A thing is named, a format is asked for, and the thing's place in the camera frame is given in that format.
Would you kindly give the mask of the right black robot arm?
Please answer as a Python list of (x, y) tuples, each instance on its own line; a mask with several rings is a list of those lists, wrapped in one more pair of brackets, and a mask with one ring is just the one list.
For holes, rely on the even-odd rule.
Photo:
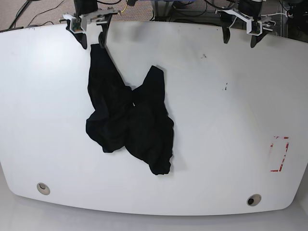
[(102, 27), (98, 41), (101, 48), (106, 47), (107, 34), (113, 15), (120, 14), (120, 10), (113, 7), (101, 9), (96, 0), (76, 0), (74, 1), (76, 13), (73, 15), (64, 14), (59, 21), (66, 21), (66, 30), (81, 44), (83, 49), (87, 49), (87, 26), (95, 23)]

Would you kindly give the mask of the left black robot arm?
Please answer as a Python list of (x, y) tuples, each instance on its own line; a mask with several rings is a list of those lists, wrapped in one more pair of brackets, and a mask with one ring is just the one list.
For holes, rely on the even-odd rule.
[(246, 24), (246, 33), (251, 35), (251, 48), (254, 48), (268, 33), (273, 31), (276, 22), (272, 20), (272, 17), (277, 13), (261, 14), (262, 4), (261, 0), (236, 0), (232, 6), (216, 7), (225, 44), (230, 40), (230, 28), (237, 19)]

